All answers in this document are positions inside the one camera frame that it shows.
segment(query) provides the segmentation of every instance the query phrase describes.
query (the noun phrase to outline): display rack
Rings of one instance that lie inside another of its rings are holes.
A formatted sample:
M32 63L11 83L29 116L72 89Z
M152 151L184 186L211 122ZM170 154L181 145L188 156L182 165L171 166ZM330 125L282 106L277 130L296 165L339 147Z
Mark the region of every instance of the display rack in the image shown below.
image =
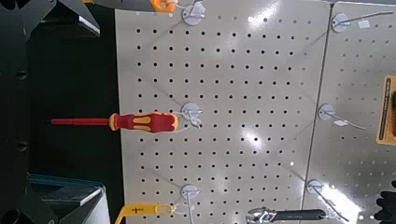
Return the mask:
M330 4L204 5L193 27L181 11L116 11L121 114L204 110L201 130L121 133L125 202L172 203L193 184L197 224L242 224L264 204L300 209ZM128 223L157 218L189 222Z
M333 217L323 223L342 222L305 190L317 179L349 223L375 223L375 199L396 177L395 152L375 142L383 78L396 73L395 16L370 18L365 29L353 21L339 34L328 28L339 13L351 19L395 7L286 0L204 6L195 26L181 10L116 11L121 114L178 112L188 102L204 111L200 130L122 131L125 202L179 203L180 189L193 184L197 224L246 223L247 211L261 206L321 208ZM324 104L367 130L319 119Z
M395 11L394 6L336 3L332 17L350 19L376 12ZM385 75L395 75L396 17L358 21L340 34L329 32L319 105L330 104L339 117L367 128L339 127L331 120L317 119L314 130L309 179L324 185L323 194L349 218L349 223L378 223L373 215L380 191L392 190L396 178L396 150L375 142L381 113ZM327 206L318 195L306 193L304 208ZM323 223L340 223L336 219Z

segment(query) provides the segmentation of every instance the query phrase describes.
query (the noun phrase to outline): hanging tool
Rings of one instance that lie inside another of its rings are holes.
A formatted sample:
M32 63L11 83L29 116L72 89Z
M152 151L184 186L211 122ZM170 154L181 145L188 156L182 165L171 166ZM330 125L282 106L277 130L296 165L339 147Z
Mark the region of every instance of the hanging tool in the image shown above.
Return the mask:
M162 203L130 203L122 207L116 224L120 224L124 217L138 217L150 215L170 215L176 208L170 204Z
M55 125L109 126L116 131L120 128L140 130L150 133L173 132L178 127L178 117L172 113L154 112L147 115L113 114L109 119L52 119Z
M262 224L289 220L322 220L326 217L326 213L320 209L277 212L266 207L261 207L251 209L248 213L251 215L246 216L248 224Z

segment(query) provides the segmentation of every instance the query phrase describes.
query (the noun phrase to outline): metal hook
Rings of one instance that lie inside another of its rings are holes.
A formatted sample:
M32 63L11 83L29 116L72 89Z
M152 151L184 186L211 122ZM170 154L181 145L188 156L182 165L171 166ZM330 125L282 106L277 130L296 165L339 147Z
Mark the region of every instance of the metal hook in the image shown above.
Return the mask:
M320 119L322 120L328 120L328 119L336 119L336 121L334 122L336 125L342 127L342 126L346 126L346 125L350 125L354 128L360 129L360 130L364 130L366 131L366 128L363 128L357 124L354 124L346 119L341 119L340 117L335 115L335 109L334 107L332 107L332 105L323 105L320 107L320 109L318 110L318 116Z

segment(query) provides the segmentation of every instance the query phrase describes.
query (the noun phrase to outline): yellow tool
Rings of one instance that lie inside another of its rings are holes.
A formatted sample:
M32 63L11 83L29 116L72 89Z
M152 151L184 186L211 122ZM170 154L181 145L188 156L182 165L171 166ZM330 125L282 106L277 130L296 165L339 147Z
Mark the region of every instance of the yellow tool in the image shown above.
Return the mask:
M124 217L170 215L174 211L174 206L165 203L130 203L122 207L116 224L120 224Z

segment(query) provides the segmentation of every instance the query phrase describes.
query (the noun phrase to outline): orange tool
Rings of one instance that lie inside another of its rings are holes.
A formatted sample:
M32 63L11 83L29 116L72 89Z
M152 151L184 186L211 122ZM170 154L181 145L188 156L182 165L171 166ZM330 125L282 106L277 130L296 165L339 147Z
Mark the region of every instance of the orange tool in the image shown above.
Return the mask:
M178 127L178 117L172 113L154 112L147 115L113 114L109 119L52 119L55 125L109 126L116 131L120 128L140 130L150 133L173 132Z

